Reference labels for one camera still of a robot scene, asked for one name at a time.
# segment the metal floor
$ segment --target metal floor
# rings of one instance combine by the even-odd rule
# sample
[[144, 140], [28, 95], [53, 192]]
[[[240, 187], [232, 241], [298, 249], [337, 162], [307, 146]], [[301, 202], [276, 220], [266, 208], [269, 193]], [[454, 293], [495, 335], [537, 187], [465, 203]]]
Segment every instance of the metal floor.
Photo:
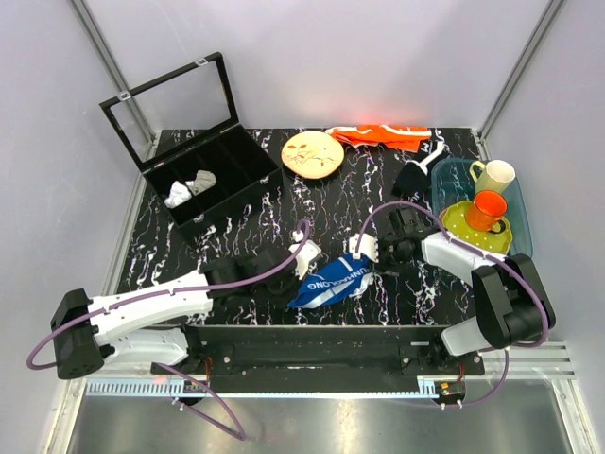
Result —
[[[469, 384], [469, 397], [489, 387]], [[402, 401], [227, 399], [250, 440], [238, 442], [166, 399], [84, 397], [72, 454], [570, 453], [545, 381], [508, 381], [479, 407], [440, 411]], [[216, 402], [197, 406], [225, 424]]]

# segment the blue plastic tray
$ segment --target blue plastic tray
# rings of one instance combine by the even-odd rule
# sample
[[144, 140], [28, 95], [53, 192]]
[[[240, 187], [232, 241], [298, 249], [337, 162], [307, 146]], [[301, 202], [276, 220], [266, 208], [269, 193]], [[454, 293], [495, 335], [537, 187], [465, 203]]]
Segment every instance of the blue plastic tray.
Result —
[[[475, 182], [469, 173], [473, 159], [448, 158], [435, 164], [431, 172], [431, 208], [437, 216], [448, 206], [475, 197]], [[515, 179], [504, 191], [509, 204], [506, 217], [512, 229], [509, 255], [524, 253], [533, 256], [531, 234], [527, 223], [526, 206], [521, 186]]]

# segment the black tool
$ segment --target black tool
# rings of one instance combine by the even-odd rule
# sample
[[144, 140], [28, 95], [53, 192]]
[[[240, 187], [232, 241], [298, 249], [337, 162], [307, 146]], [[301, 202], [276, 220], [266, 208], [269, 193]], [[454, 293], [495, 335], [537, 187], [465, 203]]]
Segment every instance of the black tool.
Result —
[[409, 198], [415, 194], [424, 194], [431, 185], [428, 166], [434, 165], [436, 160], [440, 159], [444, 148], [443, 142], [437, 142], [435, 151], [420, 162], [408, 161], [397, 175], [392, 190], [393, 196]]

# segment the black marble table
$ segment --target black marble table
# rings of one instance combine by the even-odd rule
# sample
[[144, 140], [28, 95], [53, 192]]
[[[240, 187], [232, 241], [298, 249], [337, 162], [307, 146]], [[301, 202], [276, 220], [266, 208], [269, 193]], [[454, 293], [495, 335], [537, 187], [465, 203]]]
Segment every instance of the black marble table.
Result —
[[[250, 130], [252, 137], [280, 162], [282, 146], [302, 130]], [[477, 158], [479, 151], [468, 129], [433, 130], [450, 156]], [[146, 188], [118, 291], [149, 287], [174, 279], [217, 257], [253, 252], [263, 244], [289, 246], [296, 222], [308, 218], [312, 239], [322, 249], [321, 268], [344, 254], [348, 239], [381, 203], [396, 200], [390, 194], [405, 161], [419, 155], [383, 147], [345, 148], [345, 162], [335, 178], [307, 185], [301, 178], [284, 175], [279, 195], [262, 200], [262, 211], [227, 219], [224, 229], [210, 228], [192, 248], [185, 243], [163, 207]], [[430, 208], [430, 196], [418, 203]], [[389, 231], [385, 214], [378, 215], [368, 233]], [[217, 307], [208, 317], [192, 316], [189, 324], [455, 324], [475, 315], [469, 288], [446, 271], [423, 262], [411, 263], [405, 276], [377, 276], [360, 297], [347, 298], [315, 310], [286, 309], [287, 301], [250, 299], [243, 306]]]

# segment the white bracket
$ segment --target white bracket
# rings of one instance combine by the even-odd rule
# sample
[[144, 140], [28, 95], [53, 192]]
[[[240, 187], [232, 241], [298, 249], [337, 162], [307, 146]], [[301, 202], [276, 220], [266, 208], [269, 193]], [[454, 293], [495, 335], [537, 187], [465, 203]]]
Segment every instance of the white bracket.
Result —
[[293, 231], [292, 232], [292, 240], [296, 241], [297, 243], [300, 243], [301, 241], [303, 241], [304, 238], [304, 232], [303, 231]]
[[447, 352], [454, 357], [492, 347], [481, 334], [476, 317], [445, 328], [441, 331], [441, 340]]
[[[294, 253], [298, 249], [298, 244], [293, 244], [289, 250]], [[308, 239], [301, 251], [296, 256], [296, 275], [299, 279], [303, 279], [309, 272], [309, 266], [314, 263], [321, 255], [321, 248], [313, 241]]]
[[117, 98], [120, 100], [120, 102], [122, 101], [126, 101], [127, 99], [132, 98], [132, 96], [130, 95], [130, 92], [120, 92], [117, 94]]
[[359, 234], [355, 234], [349, 238], [349, 253], [353, 254], [353, 259], [361, 260], [361, 255], [366, 255], [372, 262], [378, 263], [378, 240], [368, 234], [363, 234], [361, 244], [359, 245], [359, 253], [355, 252]]

